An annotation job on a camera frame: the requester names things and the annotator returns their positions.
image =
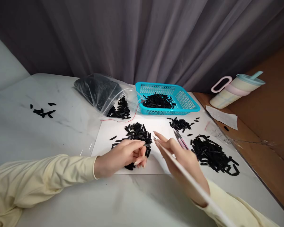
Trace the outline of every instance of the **curtain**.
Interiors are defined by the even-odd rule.
[[[30,74],[209,92],[284,45],[284,0],[0,0],[0,39]]]

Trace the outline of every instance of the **white marble table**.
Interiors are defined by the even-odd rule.
[[[93,107],[72,88],[76,79],[39,73],[0,92],[0,164],[57,154],[80,155],[82,150],[82,155],[91,155],[100,122],[94,117]],[[48,102],[57,106],[50,107]],[[43,119],[32,113],[30,104],[45,111],[55,109],[54,118]],[[204,128],[212,120],[199,106],[201,111],[181,116],[188,122],[200,117],[200,122],[184,134],[206,134]],[[205,176],[284,226],[284,211],[269,191],[232,145],[221,145],[240,164],[241,174],[232,177],[202,166]],[[171,177],[133,174],[66,188],[49,201],[25,210],[17,226],[215,226],[215,223],[185,197]]]

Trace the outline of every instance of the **clear plastic bag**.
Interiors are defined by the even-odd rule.
[[[116,80],[109,75],[94,73],[75,81],[76,90],[98,111],[100,120],[111,119],[126,122],[133,119],[142,96],[136,89],[125,82]],[[109,118],[107,114],[115,106],[118,108],[118,100],[125,97],[130,110],[130,119]]]

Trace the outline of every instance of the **plastic basket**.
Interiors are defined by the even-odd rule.
[[[142,114],[157,114],[157,115],[186,115],[190,112],[200,110],[199,105],[193,98],[179,85],[173,84],[157,84],[137,82],[136,90],[142,96],[146,97],[154,93],[171,96],[173,103],[177,105],[174,109],[148,108],[139,104]]]

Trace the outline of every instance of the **hand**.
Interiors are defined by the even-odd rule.
[[[141,140],[123,140],[105,155],[98,156],[94,164],[95,177],[109,177],[132,162],[138,168],[144,168],[147,161],[144,144]]]
[[[204,177],[199,162],[197,160],[196,155],[190,151],[183,149],[178,142],[174,138],[167,140],[160,133],[155,132],[155,135],[159,138],[159,140],[155,141],[160,143],[160,145],[166,148],[171,154],[175,154],[178,162],[190,173],[190,175],[197,181],[197,183],[210,195],[210,190],[208,186],[208,182]],[[200,196],[200,194],[196,191],[196,189],[191,185],[191,183],[186,179],[186,177],[181,173],[181,171],[175,166],[175,164],[170,160],[169,156],[165,153],[165,151],[159,148],[163,158],[165,159],[168,169],[171,174],[176,178],[176,180],[183,187],[185,193],[199,206],[206,207],[206,201]]]

